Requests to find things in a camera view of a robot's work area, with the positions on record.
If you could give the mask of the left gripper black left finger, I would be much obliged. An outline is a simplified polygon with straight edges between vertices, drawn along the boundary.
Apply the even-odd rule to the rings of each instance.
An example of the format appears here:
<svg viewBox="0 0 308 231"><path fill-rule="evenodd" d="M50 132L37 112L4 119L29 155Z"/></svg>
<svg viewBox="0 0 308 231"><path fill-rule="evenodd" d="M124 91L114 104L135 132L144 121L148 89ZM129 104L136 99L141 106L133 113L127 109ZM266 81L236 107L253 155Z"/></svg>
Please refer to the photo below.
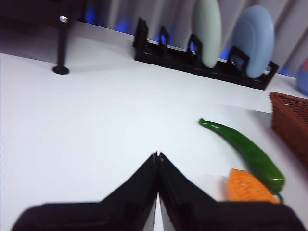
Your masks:
<svg viewBox="0 0 308 231"><path fill-rule="evenodd" d="M26 209L14 231L142 231L155 211L158 156L150 157L99 202L44 204Z"/></svg>

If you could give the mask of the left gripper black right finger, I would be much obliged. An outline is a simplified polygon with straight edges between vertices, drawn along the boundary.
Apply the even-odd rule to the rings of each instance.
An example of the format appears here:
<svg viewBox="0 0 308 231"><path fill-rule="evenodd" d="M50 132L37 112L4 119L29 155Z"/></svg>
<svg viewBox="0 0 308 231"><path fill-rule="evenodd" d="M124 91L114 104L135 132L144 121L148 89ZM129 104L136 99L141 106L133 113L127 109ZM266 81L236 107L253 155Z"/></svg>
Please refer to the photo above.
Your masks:
<svg viewBox="0 0 308 231"><path fill-rule="evenodd" d="M288 206L271 202L218 202L158 156L159 195L177 231L303 231Z"/></svg>

